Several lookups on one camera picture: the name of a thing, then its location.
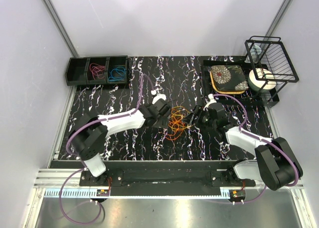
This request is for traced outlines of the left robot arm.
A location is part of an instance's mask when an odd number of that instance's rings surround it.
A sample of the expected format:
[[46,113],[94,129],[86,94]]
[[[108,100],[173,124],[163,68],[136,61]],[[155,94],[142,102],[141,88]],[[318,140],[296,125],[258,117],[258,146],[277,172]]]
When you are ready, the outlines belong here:
[[111,135],[142,127],[166,128],[171,106],[163,94],[156,95],[152,103],[138,104],[137,108],[113,115],[85,114],[71,130],[66,150],[80,158],[91,173],[90,180],[97,186],[107,182],[106,165],[102,161],[102,145]]

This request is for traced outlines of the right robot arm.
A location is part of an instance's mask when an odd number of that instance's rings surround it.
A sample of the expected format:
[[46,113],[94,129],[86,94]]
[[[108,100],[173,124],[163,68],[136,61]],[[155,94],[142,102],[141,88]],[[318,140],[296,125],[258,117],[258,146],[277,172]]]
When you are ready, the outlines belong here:
[[221,103],[197,105],[182,121],[207,129],[219,140],[242,148],[255,157],[254,160],[238,162],[226,174],[231,186],[238,186],[249,179],[261,181],[276,191],[284,186],[296,185],[303,176],[303,170],[286,139],[266,138],[240,128],[228,120]]

